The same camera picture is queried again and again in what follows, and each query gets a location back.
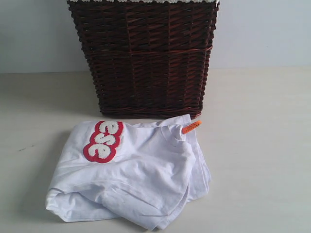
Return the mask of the small orange object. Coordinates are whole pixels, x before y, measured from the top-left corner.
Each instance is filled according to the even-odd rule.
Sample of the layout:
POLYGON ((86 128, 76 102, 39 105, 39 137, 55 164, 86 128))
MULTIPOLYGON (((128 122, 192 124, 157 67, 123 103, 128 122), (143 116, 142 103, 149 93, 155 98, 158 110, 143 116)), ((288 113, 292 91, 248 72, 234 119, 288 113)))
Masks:
POLYGON ((196 128, 198 128, 200 125, 202 124, 202 122, 200 120, 182 128, 181 132, 182 134, 187 134, 193 130, 195 130, 196 128))

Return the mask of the dark brown wicker basket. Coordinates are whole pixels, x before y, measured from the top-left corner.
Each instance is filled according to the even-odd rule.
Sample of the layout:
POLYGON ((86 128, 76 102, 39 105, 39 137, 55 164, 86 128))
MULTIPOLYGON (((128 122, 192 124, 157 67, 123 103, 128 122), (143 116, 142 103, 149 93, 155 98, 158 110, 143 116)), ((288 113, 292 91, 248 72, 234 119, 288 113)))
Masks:
POLYGON ((219 3, 68 6, 104 116, 201 114, 219 3))

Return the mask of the white t-shirt with red lettering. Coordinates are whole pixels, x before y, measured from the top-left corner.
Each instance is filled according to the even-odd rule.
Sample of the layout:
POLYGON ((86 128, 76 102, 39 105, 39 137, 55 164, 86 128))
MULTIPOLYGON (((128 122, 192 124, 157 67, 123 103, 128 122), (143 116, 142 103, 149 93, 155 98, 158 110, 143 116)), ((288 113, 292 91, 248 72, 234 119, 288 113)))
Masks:
POLYGON ((125 218, 165 229, 209 191, 210 172, 190 115, 131 125, 86 121, 62 150, 45 206, 65 222, 125 218))

